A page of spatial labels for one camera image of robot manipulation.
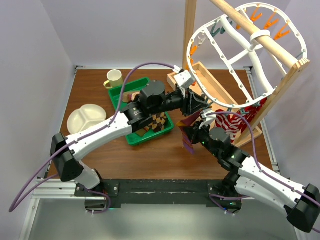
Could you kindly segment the red white striped sock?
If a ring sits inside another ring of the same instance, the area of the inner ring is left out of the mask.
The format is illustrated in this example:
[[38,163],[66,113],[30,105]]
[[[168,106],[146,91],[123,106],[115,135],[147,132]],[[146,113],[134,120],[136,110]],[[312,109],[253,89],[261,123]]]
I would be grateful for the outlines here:
[[236,139],[238,132],[243,132],[247,125],[241,117],[232,114],[216,114],[215,128],[222,128],[229,135],[231,143]]

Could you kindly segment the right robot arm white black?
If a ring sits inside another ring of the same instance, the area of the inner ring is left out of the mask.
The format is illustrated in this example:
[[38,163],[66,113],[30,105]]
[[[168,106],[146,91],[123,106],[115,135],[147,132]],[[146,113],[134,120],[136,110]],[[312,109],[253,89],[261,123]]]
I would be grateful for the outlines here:
[[320,191],[316,186],[293,182],[258,163],[233,145],[222,128],[202,126],[197,121],[183,131],[188,144],[201,144],[229,172],[222,185],[227,196],[238,193],[254,198],[284,213],[288,222],[300,231],[314,230],[320,216]]

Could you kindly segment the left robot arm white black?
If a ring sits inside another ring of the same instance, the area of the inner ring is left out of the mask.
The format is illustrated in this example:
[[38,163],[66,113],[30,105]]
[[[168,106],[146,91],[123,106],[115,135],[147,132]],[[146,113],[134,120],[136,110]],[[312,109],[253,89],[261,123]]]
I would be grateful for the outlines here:
[[151,81],[111,118],[76,134],[56,134],[52,138],[50,156],[62,182],[74,180],[92,196],[99,196],[104,184],[98,172],[82,162],[86,155],[110,141],[143,129],[153,122],[156,114],[179,109],[184,116],[191,116],[208,106],[208,101],[190,88],[178,87],[166,93],[163,82]]

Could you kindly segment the wooden hanger stand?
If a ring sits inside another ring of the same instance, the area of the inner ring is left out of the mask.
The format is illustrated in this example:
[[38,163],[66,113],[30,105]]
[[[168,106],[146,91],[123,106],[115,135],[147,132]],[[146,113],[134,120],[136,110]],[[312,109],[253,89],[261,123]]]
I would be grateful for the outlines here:
[[[280,15],[275,14],[273,12],[273,10],[269,10],[264,7],[255,7],[255,6],[246,8],[245,12],[246,12],[246,15],[249,18],[251,18],[251,20],[253,20],[255,26],[257,26],[261,30],[267,29],[270,33],[271,38],[274,38],[277,33],[282,32],[283,35],[280,38],[276,39],[276,42],[281,47],[283,47],[285,50],[287,50],[291,55],[293,55],[295,58],[297,58],[297,59],[302,58],[302,48],[301,48],[301,45],[300,45],[298,39],[295,37],[295,34],[286,25],[286,22],[281,18]],[[217,34],[226,33],[226,31],[222,28],[221,23],[217,23],[215,26],[210,26],[208,28],[208,31],[213,35],[214,39]],[[184,42],[184,47],[185,47],[186,53],[187,53],[187,46],[188,46],[189,41],[190,41],[190,39],[188,41]],[[195,51],[205,41],[210,42],[210,40],[202,34],[199,34],[198,37],[195,38],[193,46],[190,51],[191,57],[195,53]],[[186,54],[185,54],[185,60],[186,60],[186,65],[187,65],[186,70],[189,71],[189,73],[190,73],[190,69],[187,64]],[[210,93],[211,96],[217,98],[219,101],[221,101],[223,103],[232,104],[232,105],[241,105],[241,104],[236,103],[236,101],[225,90],[225,88],[220,84],[220,82],[204,67],[204,65],[201,62],[193,63],[192,59],[191,59],[191,63],[192,63],[192,68],[196,72],[196,75],[201,80],[201,82],[204,84],[204,86],[206,87],[207,91]],[[260,124],[260,122],[264,119],[264,117],[267,115],[267,113],[270,111],[270,109],[276,104],[276,102],[288,90],[288,88],[295,82],[295,80],[300,76],[301,72],[309,65],[309,63],[304,65],[302,67],[301,71],[297,71],[295,73],[294,79],[292,79],[288,83],[286,83],[284,85],[284,89],[282,89],[278,93],[276,93],[275,96],[267,97],[267,101],[265,102],[263,107],[260,109],[260,111],[254,117],[254,119],[250,122],[250,127],[255,129],[258,126],[258,124]],[[167,75],[167,82],[169,83],[169,85],[171,86],[171,88],[173,90],[176,90],[179,87],[176,84],[176,81],[174,79],[175,75],[176,75],[175,72]],[[192,91],[196,92],[197,94],[203,94],[198,83],[196,82],[196,80],[188,88],[190,88]],[[238,111],[240,110],[240,108],[226,108],[226,107],[223,107],[223,108],[231,109],[231,110],[235,109]]]

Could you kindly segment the white round clip hanger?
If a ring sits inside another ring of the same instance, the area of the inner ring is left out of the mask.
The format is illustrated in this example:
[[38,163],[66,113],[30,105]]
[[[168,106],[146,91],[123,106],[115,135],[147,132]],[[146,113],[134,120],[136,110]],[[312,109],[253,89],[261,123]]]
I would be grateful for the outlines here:
[[[276,9],[274,6],[262,2],[247,3],[237,8],[233,8],[224,0],[214,0],[212,1],[212,3],[223,12],[223,15],[203,25],[192,35],[186,49],[186,62],[189,67],[191,76],[199,85],[202,93],[214,104],[228,109],[241,109],[257,104],[259,101],[269,96],[274,97],[276,93],[284,89],[286,83],[295,78],[294,75],[296,74],[296,72],[301,71],[303,69],[303,66],[309,63],[309,60],[307,58],[308,53],[305,40],[298,32],[294,24],[291,22],[289,17],[282,10]],[[263,7],[265,9],[272,10],[275,14],[281,16],[281,18],[285,21],[286,26],[290,28],[290,31],[294,33],[295,37],[300,43],[302,52],[301,59],[297,59],[296,57],[294,57],[276,42],[277,39],[283,36],[283,32],[278,32],[275,37],[271,37],[270,32],[267,29],[259,29],[254,24],[254,21],[251,20],[251,18],[249,18],[245,12],[245,9],[253,7]],[[242,52],[231,59],[227,59],[225,57],[223,51],[214,39],[213,34],[208,30],[209,27],[214,27],[218,23],[220,23],[222,29],[225,30],[226,33],[243,48]],[[220,59],[227,66],[229,73],[233,76],[239,89],[246,96],[245,104],[234,105],[219,101],[216,97],[213,97],[207,91],[205,85],[198,78],[196,71],[193,69],[191,63],[191,49],[196,37],[198,37],[199,35],[203,35],[210,40],[211,45],[219,54]],[[257,51],[260,49],[265,49],[267,51],[267,53],[271,56],[276,65],[278,65],[278,68],[283,73],[283,80],[277,87],[272,87],[265,75],[261,61],[257,55]],[[249,56],[253,67],[256,69],[258,80],[265,90],[265,93],[258,98],[251,97],[247,89],[244,87],[242,81],[236,74],[234,68],[232,67],[234,63],[238,62],[245,56]]]

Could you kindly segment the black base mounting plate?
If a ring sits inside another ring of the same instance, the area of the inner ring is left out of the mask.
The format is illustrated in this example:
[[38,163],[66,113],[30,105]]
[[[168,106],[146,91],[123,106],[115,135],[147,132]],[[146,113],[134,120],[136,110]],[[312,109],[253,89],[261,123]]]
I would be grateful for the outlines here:
[[221,180],[159,180],[159,179],[104,179],[104,193],[111,199],[111,208],[123,205],[217,205],[210,195],[237,197],[227,191]]

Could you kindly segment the green plastic tray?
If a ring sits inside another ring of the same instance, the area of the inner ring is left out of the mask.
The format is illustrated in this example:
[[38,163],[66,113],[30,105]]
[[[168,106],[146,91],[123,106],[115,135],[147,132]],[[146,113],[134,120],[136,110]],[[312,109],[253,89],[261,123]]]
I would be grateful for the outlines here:
[[[129,92],[139,92],[142,88],[146,87],[149,82],[150,80],[148,77],[140,78],[132,82],[129,82],[125,85],[125,90],[123,94],[128,94]],[[121,89],[122,86],[117,86],[108,90],[110,100],[115,110],[118,107]],[[174,123],[170,118],[169,114],[167,112],[164,112],[159,117],[161,120],[161,122],[159,122],[159,126],[150,126],[148,131],[143,136],[140,136],[137,133],[131,133],[129,135],[126,135],[125,138],[127,143],[130,146],[137,146],[169,133],[174,128]]]

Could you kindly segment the cream yellow mug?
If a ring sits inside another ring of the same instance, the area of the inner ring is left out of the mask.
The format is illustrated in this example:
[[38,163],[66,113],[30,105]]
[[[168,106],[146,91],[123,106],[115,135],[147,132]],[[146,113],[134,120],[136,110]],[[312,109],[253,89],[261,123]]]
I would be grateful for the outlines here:
[[112,69],[106,74],[107,80],[103,83],[106,89],[112,89],[122,86],[124,83],[122,72],[118,69]]

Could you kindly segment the cream divided plate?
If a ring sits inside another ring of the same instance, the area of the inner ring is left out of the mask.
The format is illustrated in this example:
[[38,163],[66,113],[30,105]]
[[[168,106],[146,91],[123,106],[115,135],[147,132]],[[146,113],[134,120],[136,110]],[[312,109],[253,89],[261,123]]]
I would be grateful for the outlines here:
[[77,134],[87,130],[107,118],[106,111],[96,104],[85,104],[74,110],[67,119],[67,130],[72,134]]

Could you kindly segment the aluminium frame rail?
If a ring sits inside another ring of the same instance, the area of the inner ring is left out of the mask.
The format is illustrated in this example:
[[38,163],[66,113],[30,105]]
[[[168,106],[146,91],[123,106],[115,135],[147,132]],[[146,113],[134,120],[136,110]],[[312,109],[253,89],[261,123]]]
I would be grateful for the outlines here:
[[104,214],[85,209],[85,201],[102,197],[76,196],[74,182],[52,179],[31,193],[31,202],[20,234],[21,240],[102,240],[106,237]]

